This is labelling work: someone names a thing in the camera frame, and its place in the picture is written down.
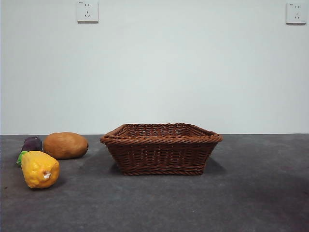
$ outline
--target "purple eggplant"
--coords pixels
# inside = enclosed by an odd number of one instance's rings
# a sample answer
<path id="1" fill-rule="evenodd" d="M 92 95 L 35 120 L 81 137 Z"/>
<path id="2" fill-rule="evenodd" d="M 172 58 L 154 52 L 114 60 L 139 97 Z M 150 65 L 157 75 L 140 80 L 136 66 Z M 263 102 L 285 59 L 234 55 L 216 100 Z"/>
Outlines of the purple eggplant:
<path id="1" fill-rule="evenodd" d="M 16 161 L 16 164 L 18 166 L 21 166 L 21 159 L 22 156 L 28 152 L 28 151 L 42 151 L 43 148 L 43 144 L 41 139 L 39 139 L 38 137 L 28 137 L 27 139 L 25 139 L 24 141 L 24 145 L 21 148 L 21 152 L 18 156 L 18 159 Z"/>

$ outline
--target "brown wicker basket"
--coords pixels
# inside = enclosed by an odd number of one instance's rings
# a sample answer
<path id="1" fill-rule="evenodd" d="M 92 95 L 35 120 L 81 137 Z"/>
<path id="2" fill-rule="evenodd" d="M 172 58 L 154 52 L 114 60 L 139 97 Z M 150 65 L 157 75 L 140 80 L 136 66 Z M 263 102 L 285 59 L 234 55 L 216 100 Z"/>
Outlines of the brown wicker basket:
<path id="1" fill-rule="evenodd" d="M 194 125 L 124 124 L 100 138 L 124 175 L 201 175 L 222 136 Z"/>

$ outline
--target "white wall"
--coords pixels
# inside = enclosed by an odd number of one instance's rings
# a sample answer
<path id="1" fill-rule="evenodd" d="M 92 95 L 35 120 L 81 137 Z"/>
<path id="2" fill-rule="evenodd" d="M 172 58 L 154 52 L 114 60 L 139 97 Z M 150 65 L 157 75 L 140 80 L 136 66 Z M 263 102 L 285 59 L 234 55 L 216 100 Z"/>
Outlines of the white wall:
<path id="1" fill-rule="evenodd" d="M 2 134 L 309 132 L 309 26 L 285 0 L 99 0 L 98 24 L 76 1 L 1 1 Z"/>

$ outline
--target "electrical outlet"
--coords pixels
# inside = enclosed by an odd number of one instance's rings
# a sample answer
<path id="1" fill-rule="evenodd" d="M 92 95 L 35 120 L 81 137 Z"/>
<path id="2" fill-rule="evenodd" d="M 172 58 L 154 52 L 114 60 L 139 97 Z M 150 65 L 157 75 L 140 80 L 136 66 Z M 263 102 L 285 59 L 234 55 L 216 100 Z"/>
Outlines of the electrical outlet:
<path id="1" fill-rule="evenodd" d="M 286 4 L 287 24 L 306 24 L 308 5 L 305 2 L 289 2 Z"/>
<path id="2" fill-rule="evenodd" d="M 77 2 L 77 22 L 98 22 L 98 0 Z"/>

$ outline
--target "brown potato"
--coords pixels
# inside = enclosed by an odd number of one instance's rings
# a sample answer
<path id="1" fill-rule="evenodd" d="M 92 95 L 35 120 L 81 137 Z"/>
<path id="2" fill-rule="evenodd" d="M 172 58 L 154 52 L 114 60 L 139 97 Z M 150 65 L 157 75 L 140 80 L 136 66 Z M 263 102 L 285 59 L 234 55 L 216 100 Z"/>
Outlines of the brown potato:
<path id="1" fill-rule="evenodd" d="M 88 141 L 76 133 L 53 133 L 44 140 L 43 149 L 45 153 L 57 160 L 74 159 L 87 152 Z"/>

